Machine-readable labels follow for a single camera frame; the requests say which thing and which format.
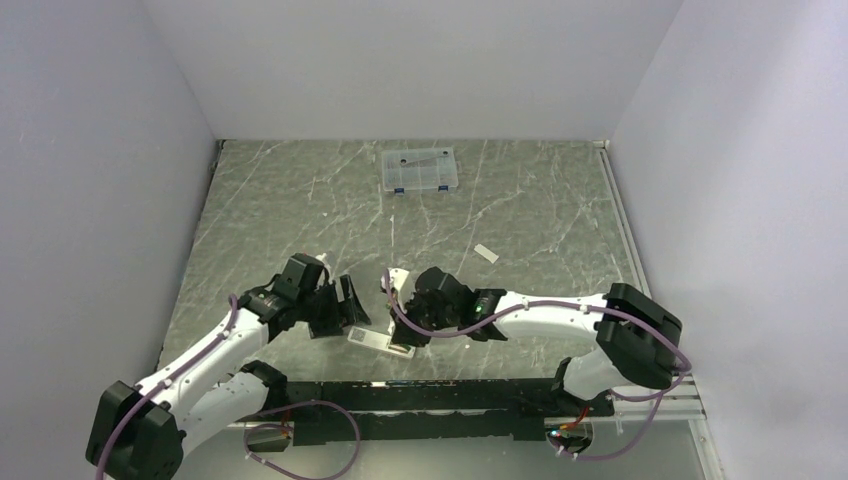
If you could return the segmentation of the white remote control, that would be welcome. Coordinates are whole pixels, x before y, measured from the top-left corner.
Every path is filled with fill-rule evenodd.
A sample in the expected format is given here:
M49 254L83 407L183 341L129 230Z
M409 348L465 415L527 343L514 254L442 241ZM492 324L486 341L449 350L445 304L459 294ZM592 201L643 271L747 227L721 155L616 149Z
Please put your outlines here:
M394 344L392 337L388 334L357 326L350 329L347 340L361 347L406 359L413 358L416 351L416 348L412 346Z

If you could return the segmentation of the white battery cover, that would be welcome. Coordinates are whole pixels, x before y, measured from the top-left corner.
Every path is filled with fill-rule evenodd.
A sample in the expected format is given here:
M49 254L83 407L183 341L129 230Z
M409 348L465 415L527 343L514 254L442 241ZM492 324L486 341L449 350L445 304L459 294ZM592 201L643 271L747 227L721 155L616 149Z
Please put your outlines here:
M498 254L496 254L495 252L493 252L493 251L492 251L492 250L490 250L488 247L486 247L486 246L484 246L484 245L482 245L482 244L477 244L477 245L474 247L474 252L475 252L475 253L477 253L477 254L478 254L478 255L480 255L482 258L484 258L486 261L488 261L488 262L490 262L490 263L492 263L492 264L496 263L496 262L498 261L498 259L499 259L499 255L498 255Z

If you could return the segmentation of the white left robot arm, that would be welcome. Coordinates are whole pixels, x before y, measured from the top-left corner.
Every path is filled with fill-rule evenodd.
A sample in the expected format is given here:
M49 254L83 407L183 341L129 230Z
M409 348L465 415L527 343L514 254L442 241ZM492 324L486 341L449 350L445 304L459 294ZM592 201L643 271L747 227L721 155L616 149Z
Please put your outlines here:
M311 338L371 324L349 275L334 277L321 254L291 256L268 282L229 297L229 312L167 365L101 395L85 451L98 479L170 479L198 446L253 416L333 408L301 400L277 368L253 359L280 334L304 323Z

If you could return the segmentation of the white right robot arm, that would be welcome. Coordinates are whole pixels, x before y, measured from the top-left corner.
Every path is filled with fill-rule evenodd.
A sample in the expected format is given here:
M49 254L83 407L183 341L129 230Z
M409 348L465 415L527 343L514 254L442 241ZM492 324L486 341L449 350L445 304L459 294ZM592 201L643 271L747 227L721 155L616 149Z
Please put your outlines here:
M605 293L544 297L500 288L472 289L438 267L418 277L385 269L380 287L394 323L392 341L415 348L435 338L478 342L554 338L588 342L589 353L563 360L551 401L574 415L612 389L648 389L645 400L675 388L692 363L680 348L683 324L628 283Z

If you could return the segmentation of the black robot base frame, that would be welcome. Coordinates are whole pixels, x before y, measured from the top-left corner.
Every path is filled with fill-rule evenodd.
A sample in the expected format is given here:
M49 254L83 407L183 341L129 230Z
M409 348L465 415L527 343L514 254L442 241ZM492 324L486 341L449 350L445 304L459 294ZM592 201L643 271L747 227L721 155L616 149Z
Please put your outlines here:
M537 441L557 419L614 414L606 394L589 401L573 399L547 378L289 381L258 360L240 370L257 375L269 389L249 420L287 420L296 446L355 439Z

